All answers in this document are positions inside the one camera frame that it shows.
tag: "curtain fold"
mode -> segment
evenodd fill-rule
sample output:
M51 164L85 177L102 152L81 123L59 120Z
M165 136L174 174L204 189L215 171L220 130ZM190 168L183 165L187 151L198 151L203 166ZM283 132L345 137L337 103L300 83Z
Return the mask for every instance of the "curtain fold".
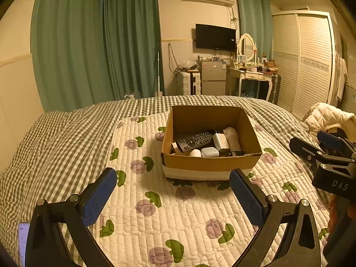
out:
M262 53L273 59L273 20L269 0L237 0L240 14L240 33L248 33L257 45L257 57Z
M158 0L35 0L31 53L44 110L154 96L159 42Z
M158 0L103 0L106 62L115 99L154 96L160 42Z

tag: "quilted mat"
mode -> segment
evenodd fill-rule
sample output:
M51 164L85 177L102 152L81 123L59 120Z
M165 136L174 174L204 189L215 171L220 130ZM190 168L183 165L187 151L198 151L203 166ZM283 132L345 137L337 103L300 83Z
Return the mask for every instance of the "quilted mat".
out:
M168 114L117 122L106 165L116 170L117 187L96 222L94 237L117 267L232 266L257 227L249 222L228 181L189 182L164 176L160 150ZM279 200L308 199L323 249L329 213L305 166L254 119L250 121L263 154L249 179ZM273 259L285 227L280 226L262 266Z

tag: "black remote control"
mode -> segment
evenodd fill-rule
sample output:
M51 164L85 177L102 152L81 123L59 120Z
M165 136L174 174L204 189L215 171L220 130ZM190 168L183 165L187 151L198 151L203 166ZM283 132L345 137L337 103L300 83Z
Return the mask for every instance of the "black remote control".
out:
M176 143L179 150L182 153L186 153L211 143L213 135L213 131L205 131L199 134L197 133L193 136L187 136L176 140Z

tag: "human hand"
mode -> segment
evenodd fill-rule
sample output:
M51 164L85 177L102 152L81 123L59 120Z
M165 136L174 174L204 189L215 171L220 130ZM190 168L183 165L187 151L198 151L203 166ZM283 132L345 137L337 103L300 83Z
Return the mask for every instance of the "human hand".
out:
M328 205L330 211L330 220L328 222L328 230L329 232L333 232L336 226L336 223L338 221L338 211L336 209L336 205L338 202L338 196L336 195L332 195L332 199ZM353 202L350 204L350 206L348 207L348 216L351 219L356 219L356 202Z

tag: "tv screen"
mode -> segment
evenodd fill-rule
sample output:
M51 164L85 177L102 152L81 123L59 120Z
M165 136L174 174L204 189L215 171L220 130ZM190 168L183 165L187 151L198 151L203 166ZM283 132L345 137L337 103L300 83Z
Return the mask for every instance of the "tv screen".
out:
M235 29L196 24L195 32L197 48L236 51Z

